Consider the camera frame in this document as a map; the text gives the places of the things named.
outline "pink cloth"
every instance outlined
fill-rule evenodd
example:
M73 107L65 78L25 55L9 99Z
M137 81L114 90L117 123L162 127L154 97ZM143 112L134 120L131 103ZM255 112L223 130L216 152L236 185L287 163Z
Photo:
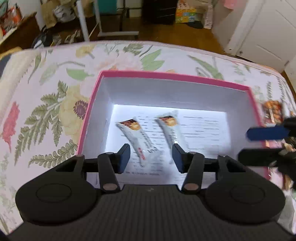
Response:
M224 7L227 7L229 9L234 9L236 3L237 3L237 0L224 0Z

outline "red flower print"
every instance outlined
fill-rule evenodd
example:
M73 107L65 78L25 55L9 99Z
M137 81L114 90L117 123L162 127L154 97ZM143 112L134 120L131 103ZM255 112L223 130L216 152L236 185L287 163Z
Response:
M9 150L11 152L11 136L15 134L15 125L18 118L20 110L16 102L13 102L8 117L6 118L3 131L2 131L2 139L8 144Z

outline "black cabinet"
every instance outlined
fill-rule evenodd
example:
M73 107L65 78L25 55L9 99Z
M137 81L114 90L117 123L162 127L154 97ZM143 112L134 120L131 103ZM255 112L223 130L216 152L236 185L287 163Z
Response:
M142 16L151 23L173 24L178 0L143 0Z

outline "teal bin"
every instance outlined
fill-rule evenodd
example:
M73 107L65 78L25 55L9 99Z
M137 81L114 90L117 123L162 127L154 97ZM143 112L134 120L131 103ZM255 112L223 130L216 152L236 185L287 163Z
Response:
M103 14L116 14L117 13L117 0L97 0L99 4L100 13Z

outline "door frame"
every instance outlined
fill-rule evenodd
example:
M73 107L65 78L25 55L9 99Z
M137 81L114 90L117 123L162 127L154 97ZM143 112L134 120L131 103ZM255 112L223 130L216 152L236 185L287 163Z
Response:
M272 0L249 0L247 2L244 13L238 22L229 43L224 49L226 53L231 55L238 54L239 49L255 24L257 16L266 1Z

